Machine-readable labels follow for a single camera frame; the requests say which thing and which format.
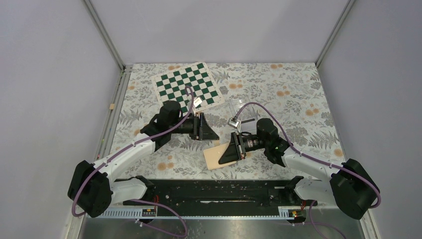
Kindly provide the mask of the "beige card holder wallet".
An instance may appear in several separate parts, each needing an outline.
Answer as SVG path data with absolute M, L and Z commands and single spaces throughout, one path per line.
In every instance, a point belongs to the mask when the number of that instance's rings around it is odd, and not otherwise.
M 218 169 L 218 168 L 222 168 L 222 167 L 225 167 L 225 166 L 235 164 L 235 161 L 225 163 L 225 164 L 219 164 L 218 163 L 218 161 L 222 157 L 223 153 L 227 150 L 228 146 L 229 146 L 229 143 L 225 143 L 225 144 L 221 144 L 219 146 L 215 146 L 215 147 L 212 147 L 212 148 L 205 149 L 203 151 L 208 170 L 214 170 L 214 169 Z

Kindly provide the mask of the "clear plastic card box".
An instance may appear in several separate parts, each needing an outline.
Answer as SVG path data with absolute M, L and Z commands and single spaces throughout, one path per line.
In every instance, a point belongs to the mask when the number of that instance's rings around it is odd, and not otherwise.
M 250 100 L 248 98 L 238 98 L 238 99 L 231 99 L 229 101 L 230 110 L 232 113 L 232 117 L 235 117 L 239 111 L 241 111 L 237 115 L 237 120 L 241 123 L 249 123 L 258 120 L 258 115 L 253 109 L 252 105 L 248 105 L 244 108 L 244 106 L 249 103 Z

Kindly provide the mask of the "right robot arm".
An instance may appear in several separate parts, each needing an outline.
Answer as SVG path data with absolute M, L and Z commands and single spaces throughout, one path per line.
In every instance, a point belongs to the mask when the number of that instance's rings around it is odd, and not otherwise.
M 296 176 L 288 184 L 285 197 L 288 203 L 298 205 L 303 200 L 337 205 L 347 216 L 359 220 L 370 209 L 380 192 L 363 166 L 354 159 L 348 159 L 335 166 L 327 160 L 315 161 L 305 153 L 293 150 L 282 139 L 278 129 L 269 118 L 256 123 L 256 134 L 233 132 L 230 143 L 218 160 L 219 165 L 240 161 L 246 154 L 258 149 L 273 164 L 302 171 L 312 177 Z

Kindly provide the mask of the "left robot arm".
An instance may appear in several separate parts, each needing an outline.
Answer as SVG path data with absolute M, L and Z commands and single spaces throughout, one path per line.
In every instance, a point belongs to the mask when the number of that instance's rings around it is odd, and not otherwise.
M 142 176 L 119 180 L 132 164 L 156 152 L 173 134 L 186 134 L 192 140 L 218 140 L 204 113 L 182 114 L 176 101 L 166 101 L 151 121 L 124 148 L 93 163 L 80 162 L 74 171 L 68 197 L 73 201 L 75 217 L 88 214 L 94 218 L 110 205 L 137 199 L 147 205 L 154 200 L 152 184 Z

